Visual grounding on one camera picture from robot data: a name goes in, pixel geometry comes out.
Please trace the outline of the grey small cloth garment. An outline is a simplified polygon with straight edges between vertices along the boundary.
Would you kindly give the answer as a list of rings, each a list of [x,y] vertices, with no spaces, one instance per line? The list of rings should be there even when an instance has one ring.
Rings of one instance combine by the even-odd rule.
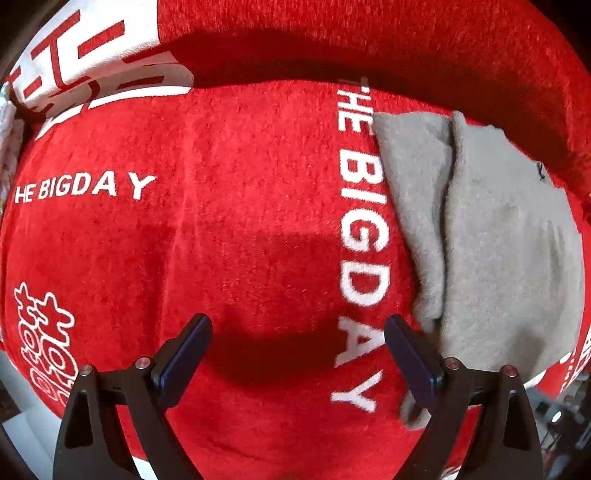
[[[545,166],[459,112],[377,113],[373,131],[420,283],[413,314],[439,352],[525,382],[572,352],[582,236]]]

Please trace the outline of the red blanket with white print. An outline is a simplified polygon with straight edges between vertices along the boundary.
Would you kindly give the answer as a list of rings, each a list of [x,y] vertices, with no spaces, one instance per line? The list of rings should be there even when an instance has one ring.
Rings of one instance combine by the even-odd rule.
[[[62,415],[190,318],[167,416],[207,479],[390,479],[419,267],[377,112],[459,111],[548,174],[590,282],[590,74],[527,1],[68,1],[4,75],[1,348]]]

